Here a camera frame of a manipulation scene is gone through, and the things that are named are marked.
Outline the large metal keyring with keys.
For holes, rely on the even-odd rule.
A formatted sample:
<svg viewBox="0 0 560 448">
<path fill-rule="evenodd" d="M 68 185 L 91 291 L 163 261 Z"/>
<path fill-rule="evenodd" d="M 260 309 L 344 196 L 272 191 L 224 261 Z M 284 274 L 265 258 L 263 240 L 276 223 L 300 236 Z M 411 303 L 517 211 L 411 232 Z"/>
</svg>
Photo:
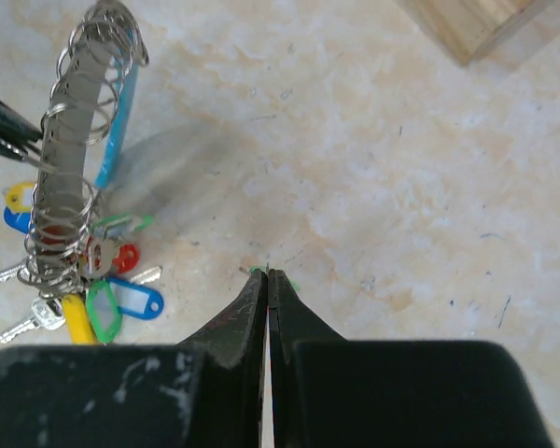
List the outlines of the large metal keyring with keys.
<svg viewBox="0 0 560 448">
<path fill-rule="evenodd" d="M 35 125 L 43 138 L 37 179 L 8 194 L 30 211 L 21 261 L 0 271 L 36 290 L 27 316 L 0 335 L 67 327 L 74 343 L 111 343 L 122 313 L 109 277 L 141 217 L 107 217 L 103 193 L 114 170 L 140 68 L 149 57 L 138 23 L 120 1 L 95 2 L 71 32 L 56 65 L 49 108 Z"/>
</svg>

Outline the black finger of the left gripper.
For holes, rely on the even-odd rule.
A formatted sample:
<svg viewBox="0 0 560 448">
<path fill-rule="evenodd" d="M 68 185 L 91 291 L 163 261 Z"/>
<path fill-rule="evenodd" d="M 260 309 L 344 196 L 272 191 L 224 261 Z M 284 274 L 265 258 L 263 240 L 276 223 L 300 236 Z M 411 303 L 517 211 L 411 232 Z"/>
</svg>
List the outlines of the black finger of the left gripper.
<svg viewBox="0 0 560 448">
<path fill-rule="evenodd" d="M 19 113 L 0 100 L 0 156 L 14 161 L 30 161 L 31 154 L 39 156 L 35 145 L 42 132 Z"/>
</svg>

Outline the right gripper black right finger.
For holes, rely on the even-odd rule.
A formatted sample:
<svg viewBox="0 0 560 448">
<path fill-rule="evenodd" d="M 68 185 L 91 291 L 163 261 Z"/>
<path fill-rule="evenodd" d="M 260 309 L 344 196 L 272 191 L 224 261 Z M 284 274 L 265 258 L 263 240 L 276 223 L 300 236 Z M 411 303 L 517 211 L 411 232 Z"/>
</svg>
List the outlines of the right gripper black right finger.
<svg viewBox="0 0 560 448">
<path fill-rule="evenodd" d="M 273 436 L 277 447 L 350 445 L 348 341 L 268 274 Z"/>
</svg>

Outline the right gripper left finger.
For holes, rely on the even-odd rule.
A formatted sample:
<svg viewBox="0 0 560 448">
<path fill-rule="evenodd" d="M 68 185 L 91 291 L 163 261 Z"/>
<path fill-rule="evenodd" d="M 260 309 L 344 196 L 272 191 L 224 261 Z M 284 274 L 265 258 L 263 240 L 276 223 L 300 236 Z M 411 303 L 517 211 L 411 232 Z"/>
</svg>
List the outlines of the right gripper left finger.
<svg viewBox="0 0 560 448">
<path fill-rule="evenodd" d="M 194 355 L 182 406 L 185 447 L 260 447 L 267 275 L 250 274 L 238 296 L 178 347 Z"/>
</svg>

